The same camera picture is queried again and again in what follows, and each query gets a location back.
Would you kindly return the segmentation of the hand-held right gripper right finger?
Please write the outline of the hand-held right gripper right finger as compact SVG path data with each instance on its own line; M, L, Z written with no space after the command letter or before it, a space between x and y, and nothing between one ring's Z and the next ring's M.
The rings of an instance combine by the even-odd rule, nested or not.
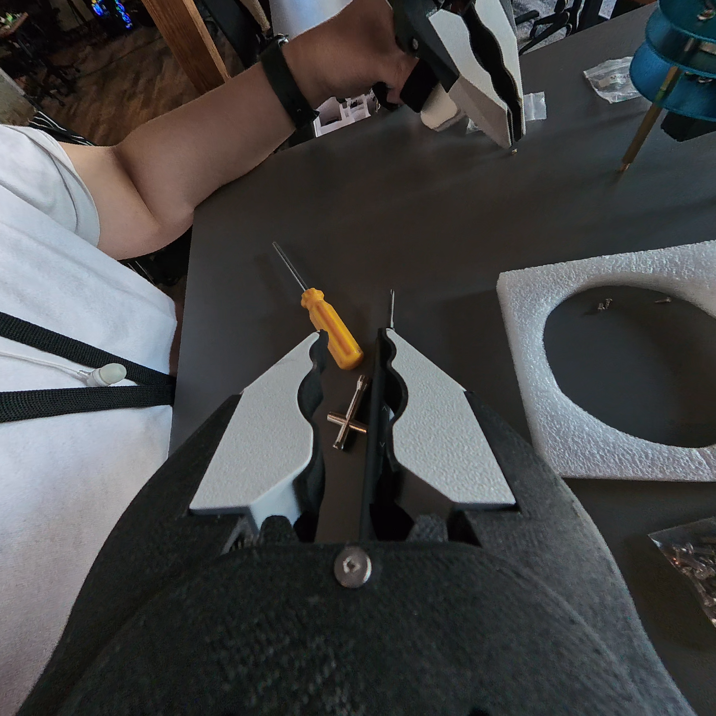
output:
M474 394L402 338L385 332L387 456L393 501L376 505L377 540L405 540L423 516L446 525L460 512L516 508L516 499L473 409Z

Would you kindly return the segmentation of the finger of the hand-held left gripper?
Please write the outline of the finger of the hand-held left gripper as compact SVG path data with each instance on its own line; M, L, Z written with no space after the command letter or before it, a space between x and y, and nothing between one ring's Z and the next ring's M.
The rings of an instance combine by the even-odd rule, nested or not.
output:
M472 52L505 107L509 145L525 133L524 91L513 20L501 1L474 1L470 9Z
M441 9L430 17L430 23L457 69L458 78L447 91L452 102L494 142L511 143L508 106L475 58L463 19Z

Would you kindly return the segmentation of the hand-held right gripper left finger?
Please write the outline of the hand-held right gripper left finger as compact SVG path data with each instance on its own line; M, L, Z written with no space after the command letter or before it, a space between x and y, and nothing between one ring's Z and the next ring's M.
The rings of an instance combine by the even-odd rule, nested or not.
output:
M325 490L312 420L323 399L328 336L313 332L242 392L189 511L238 514L259 531L273 516L313 542Z

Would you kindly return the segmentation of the black electric screwdriver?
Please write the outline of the black electric screwdriver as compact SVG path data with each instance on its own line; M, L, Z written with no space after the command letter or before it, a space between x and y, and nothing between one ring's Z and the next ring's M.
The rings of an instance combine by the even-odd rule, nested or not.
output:
M386 401L387 362L390 348L385 332L385 327L378 329L374 344L369 430L364 459L362 508L359 523L360 541L373 541L377 538L371 516L371 506L378 505L379 510L382 510L394 499L394 470L387 456L387 432L392 411Z

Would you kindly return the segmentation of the white foam frame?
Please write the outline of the white foam frame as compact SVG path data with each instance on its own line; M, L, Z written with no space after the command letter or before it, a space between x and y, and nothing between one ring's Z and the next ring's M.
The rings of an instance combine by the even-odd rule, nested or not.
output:
M677 447L602 422L559 388L543 343L547 318L587 289L633 285L715 316L715 242L602 255L501 273L496 290L533 447L564 478L715 481L715 445Z

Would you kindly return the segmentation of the yellow handled screwdriver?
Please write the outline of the yellow handled screwdriver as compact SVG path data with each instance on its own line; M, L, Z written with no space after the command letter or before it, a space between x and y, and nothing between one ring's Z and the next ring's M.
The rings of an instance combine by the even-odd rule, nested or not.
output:
M301 288L301 306L308 310L311 323L317 330L326 331L329 337L328 349L338 367L342 370L357 368L363 361L363 350L335 308L326 301L322 291L308 287L283 249L275 241L272 246L298 282Z

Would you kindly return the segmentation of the blue toy robot arm base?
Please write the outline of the blue toy robot arm base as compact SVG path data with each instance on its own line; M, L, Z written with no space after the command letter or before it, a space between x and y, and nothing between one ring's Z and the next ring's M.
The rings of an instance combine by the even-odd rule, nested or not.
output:
M715 132L715 2L659 1L629 68L650 102L622 157L626 171L663 113L661 129L678 142Z

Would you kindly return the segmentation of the person's left forearm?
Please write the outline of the person's left forearm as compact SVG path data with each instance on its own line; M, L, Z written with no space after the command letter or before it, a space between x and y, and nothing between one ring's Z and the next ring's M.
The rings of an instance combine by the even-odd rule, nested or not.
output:
M207 197L254 169L292 130L256 64L117 145L61 147L93 199L98 248L123 260L178 239Z

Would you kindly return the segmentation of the dark grey desk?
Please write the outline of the dark grey desk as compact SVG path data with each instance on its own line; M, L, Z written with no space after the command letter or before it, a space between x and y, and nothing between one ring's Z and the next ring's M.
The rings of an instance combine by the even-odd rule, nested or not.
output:
M359 536L367 438L334 449L336 426L324 418L347 407L358 373L372 372L379 328L519 434L529 429L499 275L715 241L715 134L678 143L652 132L622 172L648 102L610 104L583 76L634 56L656 8L523 56L523 87L545 93L547 117L528 123L515 156L483 133L436 132L401 109L281 151L206 200L192 227L171 448L314 329L274 241L365 353L357 370L328 357L321 377L319 542ZM714 445L715 317L685 299L654 303L665 296L627 285L565 299L544 328L549 366L561 391L610 427L668 446ZM608 310L585 314L607 298ZM649 533L715 516L715 482L565 479L678 689L697 714L714 715L715 627Z

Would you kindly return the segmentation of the person's left hand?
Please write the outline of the person's left hand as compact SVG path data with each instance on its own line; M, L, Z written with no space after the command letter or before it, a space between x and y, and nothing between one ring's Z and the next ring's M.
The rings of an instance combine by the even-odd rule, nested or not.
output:
M313 109L331 97L356 97L373 85L401 105L402 88L417 60L399 49L392 7L386 1L352 1L328 21L290 40L283 56Z

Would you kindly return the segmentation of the black office chair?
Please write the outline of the black office chair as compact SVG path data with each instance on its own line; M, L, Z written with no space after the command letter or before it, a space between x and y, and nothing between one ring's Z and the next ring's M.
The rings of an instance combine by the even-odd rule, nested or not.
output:
M564 39L653 1L512 1L519 54Z

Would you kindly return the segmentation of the metal cross wrench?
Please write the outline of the metal cross wrench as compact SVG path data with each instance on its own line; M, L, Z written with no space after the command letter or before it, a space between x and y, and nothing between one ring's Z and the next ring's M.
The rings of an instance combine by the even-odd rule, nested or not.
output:
M339 432L333 443L333 448L337 450L344 450L350 433L356 432L359 434L367 434L368 426L356 420L356 414L361 406L363 397L365 396L368 387L370 386L371 379L366 375L360 375L357 381L354 395L349 403L349 407L345 415L329 412L327 420L335 425L339 425Z

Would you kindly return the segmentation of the labelled zip bag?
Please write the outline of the labelled zip bag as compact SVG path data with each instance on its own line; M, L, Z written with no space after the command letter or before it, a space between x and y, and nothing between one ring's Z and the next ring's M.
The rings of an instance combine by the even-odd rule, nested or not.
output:
M633 57L608 59L583 71L583 76L595 94L610 104L637 99L641 95L630 74Z

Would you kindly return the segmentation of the black wrist band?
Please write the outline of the black wrist band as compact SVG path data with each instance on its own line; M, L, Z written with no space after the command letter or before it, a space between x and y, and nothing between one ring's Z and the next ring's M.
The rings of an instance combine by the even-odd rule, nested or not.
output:
M303 130L318 117L296 82L283 55L287 37L277 34L259 56L268 83L288 114L296 131Z

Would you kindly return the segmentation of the wooden post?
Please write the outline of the wooden post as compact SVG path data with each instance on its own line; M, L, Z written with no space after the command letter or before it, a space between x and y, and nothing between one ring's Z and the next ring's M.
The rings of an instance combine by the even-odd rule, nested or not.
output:
M230 76L194 1L143 1L174 58L199 94Z

